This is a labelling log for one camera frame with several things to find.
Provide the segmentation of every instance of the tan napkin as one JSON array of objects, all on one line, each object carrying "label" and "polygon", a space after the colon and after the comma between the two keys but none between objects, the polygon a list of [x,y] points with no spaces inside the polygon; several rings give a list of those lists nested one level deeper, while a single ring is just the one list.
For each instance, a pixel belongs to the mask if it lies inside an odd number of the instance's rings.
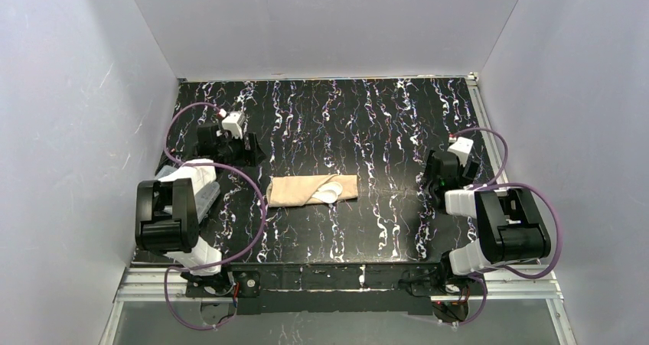
[{"label": "tan napkin", "polygon": [[343,192],[338,201],[358,197],[358,176],[356,175],[309,175],[294,177],[274,177],[266,190],[269,207],[304,206],[311,203],[323,203],[311,198],[322,184],[338,182]]}]

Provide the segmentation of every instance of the towel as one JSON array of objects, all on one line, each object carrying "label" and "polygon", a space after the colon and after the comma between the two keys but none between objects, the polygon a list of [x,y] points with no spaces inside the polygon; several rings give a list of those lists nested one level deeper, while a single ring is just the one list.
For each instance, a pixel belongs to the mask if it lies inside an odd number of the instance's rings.
[{"label": "towel", "polygon": [[356,175],[309,175],[295,177],[274,177],[266,189],[269,207],[295,207],[311,203],[323,203],[311,198],[318,188],[328,182],[338,182],[343,192],[338,201],[358,197],[358,176]]}]

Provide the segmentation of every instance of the marble pattern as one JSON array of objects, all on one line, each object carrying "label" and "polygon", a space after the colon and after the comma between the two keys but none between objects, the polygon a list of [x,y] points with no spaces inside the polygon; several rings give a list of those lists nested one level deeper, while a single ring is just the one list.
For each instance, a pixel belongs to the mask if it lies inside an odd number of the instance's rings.
[{"label": "marble pattern", "polygon": [[[356,200],[269,209],[268,229],[242,262],[436,262],[476,238],[470,219],[436,212],[419,186],[427,150],[477,125],[464,79],[183,83],[176,111],[203,101],[248,115],[246,131],[267,158],[244,171],[264,190],[272,176],[359,177]],[[173,126],[168,147],[182,156],[196,124],[215,121],[212,109],[193,109]],[[486,181],[493,171],[484,141],[473,138],[478,180]],[[227,255],[254,236],[259,209],[243,179],[222,174],[219,182],[201,236]]]}]

